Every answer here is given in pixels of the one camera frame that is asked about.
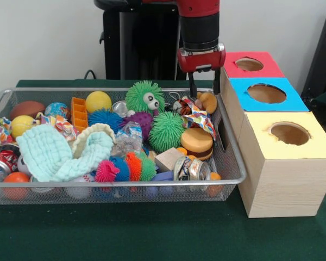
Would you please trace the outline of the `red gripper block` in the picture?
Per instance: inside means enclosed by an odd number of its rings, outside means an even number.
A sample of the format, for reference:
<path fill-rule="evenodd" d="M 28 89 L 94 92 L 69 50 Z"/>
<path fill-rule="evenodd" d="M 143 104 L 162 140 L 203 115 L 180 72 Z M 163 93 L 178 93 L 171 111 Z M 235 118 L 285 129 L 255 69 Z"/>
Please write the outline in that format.
<path fill-rule="evenodd" d="M 225 62 L 225 46 L 223 43 L 219 43 L 217 47 L 213 50 L 203 51 L 203 52 L 188 52 L 184 48 L 180 48 L 177 52 L 178 63 L 180 69 L 189 73 L 189 86 L 190 86 L 190 96 L 196 97 L 197 87 L 195 85 L 195 80 L 193 73 L 198 71 L 209 71 L 215 70 L 215 76 L 213 81 L 213 92 L 215 95 L 220 93 L 220 76 L 221 67 L 223 67 Z"/>

